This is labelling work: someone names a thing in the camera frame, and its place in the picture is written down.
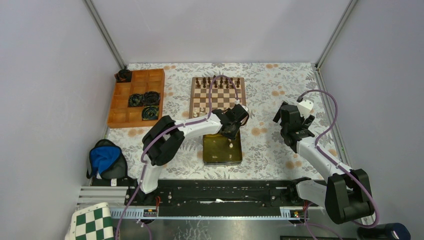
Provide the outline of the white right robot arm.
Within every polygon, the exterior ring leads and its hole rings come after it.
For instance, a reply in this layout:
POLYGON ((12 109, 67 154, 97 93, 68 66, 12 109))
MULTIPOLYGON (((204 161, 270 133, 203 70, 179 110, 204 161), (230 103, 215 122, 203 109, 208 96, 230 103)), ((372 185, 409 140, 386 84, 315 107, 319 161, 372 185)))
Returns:
POLYGON ((335 224, 342 224, 375 213, 368 174, 352 169, 321 149, 309 130, 313 115, 306 115, 313 102, 303 100, 296 105, 283 102, 273 121, 281 126, 284 143, 306 159, 325 179, 319 183, 309 177, 293 180, 287 188, 287 201, 299 206, 304 201, 323 207, 335 224))

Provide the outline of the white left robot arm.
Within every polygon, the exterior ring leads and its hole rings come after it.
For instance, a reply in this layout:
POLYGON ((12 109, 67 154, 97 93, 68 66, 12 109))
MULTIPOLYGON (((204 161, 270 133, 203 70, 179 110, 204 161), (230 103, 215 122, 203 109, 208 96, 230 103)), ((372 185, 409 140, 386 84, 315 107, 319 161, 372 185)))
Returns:
POLYGON ((247 106, 237 103, 226 110, 214 109, 205 116, 186 120, 173 120, 165 115, 143 137, 144 163, 138 178, 136 199, 144 206, 155 200, 154 190, 158 187, 162 166, 170 162, 186 140, 204 135, 220 134, 235 140, 237 132, 249 117, 247 106))

